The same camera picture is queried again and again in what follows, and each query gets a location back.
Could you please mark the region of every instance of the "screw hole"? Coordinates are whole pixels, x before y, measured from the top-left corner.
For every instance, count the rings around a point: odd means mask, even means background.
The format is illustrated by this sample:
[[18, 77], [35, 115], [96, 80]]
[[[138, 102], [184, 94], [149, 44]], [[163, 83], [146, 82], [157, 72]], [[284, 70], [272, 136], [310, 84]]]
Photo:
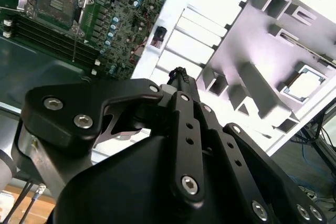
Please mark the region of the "screw hole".
[[187, 143], [189, 143], [190, 145], [194, 144], [194, 141], [191, 138], [187, 138], [186, 139]]
[[241, 162], [239, 160], [235, 160], [236, 165], [242, 166]]

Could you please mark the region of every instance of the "gray metal surface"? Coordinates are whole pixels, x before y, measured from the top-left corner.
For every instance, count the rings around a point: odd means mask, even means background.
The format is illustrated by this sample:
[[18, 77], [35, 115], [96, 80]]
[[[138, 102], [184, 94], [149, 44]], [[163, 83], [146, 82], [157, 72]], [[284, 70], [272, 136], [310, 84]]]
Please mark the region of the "gray metal surface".
[[[290, 77], [299, 62], [315, 68], [329, 79], [335, 76], [336, 72], [334, 70], [318, 63], [318, 59], [310, 53], [298, 46], [291, 47], [280, 43], [270, 36], [268, 31], [271, 25], [276, 24], [299, 37], [299, 42], [313, 51], [336, 59], [334, 45], [336, 24], [298, 0], [292, 0], [292, 3], [302, 6], [317, 17], [316, 20], [311, 22], [311, 26], [302, 24], [286, 13], [279, 20], [276, 20], [267, 13], [253, 7], [251, 1], [247, 1], [207, 67], [212, 68], [219, 74], [224, 74], [228, 84], [232, 86], [241, 82], [238, 66], [243, 62], [251, 62], [255, 64], [258, 71], [278, 95], [277, 86]], [[197, 81], [197, 86], [199, 89], [205, 90], [202, 74]], [[281, 95], [279, 97], [294, 112], [302, 107], [302, 104], [289, 98]], [[222, 94], [221, 98], [228, 100], [227, 94]]]
[[34, 87], [84, 82], [84, 72], [51, 56], [0, 38], [0, 102], [21, 108]]
[[18, 140], [20, 151], [29, 156], [52, 196], [57, 199], [65, 185], [81, 171], [92, 166], [90, 156], [71, 159], [43, 144], [24, 126]]
[[5, 186], [12, 180], [12, 171], [7, 164], [0, 159], [0, 191], [5, 189]]
[[18, 121], [7, 116], [7, 113], [0, 114], [0, 150], [11, 157], [12, 144], [17, 129]]

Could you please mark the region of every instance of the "black cable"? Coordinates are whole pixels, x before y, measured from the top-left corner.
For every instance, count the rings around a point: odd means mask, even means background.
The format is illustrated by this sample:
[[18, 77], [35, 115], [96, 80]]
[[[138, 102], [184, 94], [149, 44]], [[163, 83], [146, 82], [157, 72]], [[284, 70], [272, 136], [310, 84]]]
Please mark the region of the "black cable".
[[323, 132], [325, 132], [325, 134], [327, 135], [327, 138], [328, 138], [328, 140], [329, 140], [331, 146], [335, 149], [335, 146], [332, 144], [331, 139], [330, 139], [330, 136], [329, 136], [329, 134], [327, 133], [327, 131], [326, 131], [323, 127], [322, 127], [321, 129], [322, 129], [322, 136], [323, 136], [323, 138], [325, 139], [324, 134], [323, 134]]
[[8, 222], [9, 222], [10, 218], [12, 217], [13, 213], [15, 212], [17, 207], [21, 204], [22, 200], [26, 197], [27, 193], [30, 191], [30, 189], [32, 188], [33, 185], [34, 184], [32, 183], [31, 180], [27, 181], [27, 183], [25, 184], [24, 188], [22, 189], [19, 197], [17, 197], [17, 200], [15, 201], [13, 207], [11, 208], [9, 213], [7, 214], [4, 221], [2, 222], [3, 224], [8, 224]]
[[20, 220], [19, 224], [23, 224], [23, 222], [27, 218], [27, 215], [28, 215], [28, 213], [29, 213], [29, 211], [30, 211], [30, 209], [33, 206], [33, 204], [34, 204], [35, 201], [36, 201], [36, 199], [34, 199], [34, 198], [31, 199], [31, 202], [30, 202], [29, 206], [27, 207], [27, 210], [23, 214], [22, 219]]

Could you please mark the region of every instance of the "motherboard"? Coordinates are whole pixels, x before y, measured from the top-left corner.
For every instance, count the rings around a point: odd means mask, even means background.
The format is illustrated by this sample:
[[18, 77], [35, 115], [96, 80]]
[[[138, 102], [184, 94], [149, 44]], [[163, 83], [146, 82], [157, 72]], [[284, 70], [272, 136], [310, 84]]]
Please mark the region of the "motherboard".
[[88, 75], [131, 77], [165, 0], [0, 0], [3, 37]]

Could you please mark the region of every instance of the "electronic component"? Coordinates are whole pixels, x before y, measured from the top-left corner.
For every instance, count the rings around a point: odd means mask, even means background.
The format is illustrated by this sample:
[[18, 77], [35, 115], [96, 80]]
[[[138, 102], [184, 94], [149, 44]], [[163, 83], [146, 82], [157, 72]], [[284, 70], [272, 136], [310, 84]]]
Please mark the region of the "electronic component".
[[12, 26], [12, 24], [13, 24], [12, 20], [8, 20], [8, 19], [4, 20], [4, 26]]
[[134, 7], [139, 7], [140, 6], [140, 2], [139, 1], [134, 1], [133, 2], [133, 6]]
[[[134, 8], [134, 1], [142, 8]], [[162, 5], [160, 0], [0, 0], [0, 6], [20, 10], [1, 9], [0, 19], [3, 37], [57, 57], [87, 74], [97, 59], [97, 76], [109, 77], [110, 62], [129, 61], [129, 52], [145, 41], [150, 32], [146, 24], [153, 26]], [[131, 65], [118, 71], [113, 78], [128, 79], [134, 68]]]
[[10, 31], [4, 31], [2, 33], [2, 36], [4, 36], [5, 38], [11, 38], [12, 36], [12, 33]]
[[96, 66], [100, 66], [100, 61], [99, 61], [98, 59], [96, 59], [94, 62], [95, 62], [94, 64], [95, 64]]
[[167, 33], [167, 29], [164, 28], [163, 26], [159, 26], [154, 33], [154, 37], [151, 42], [151, 45], [156, 48], [161, 48], [162, 42], [164, 40], [164, 36], [166, 35], [166, 33]]
[[327, 79], [325, 75], [308, 65], [302, 65], [299, 64], [297, 74], [289, 80], [288, 85], [282, 83], [279, 87], [281, 94], [299, 103], [306, 102], [310, 94]]

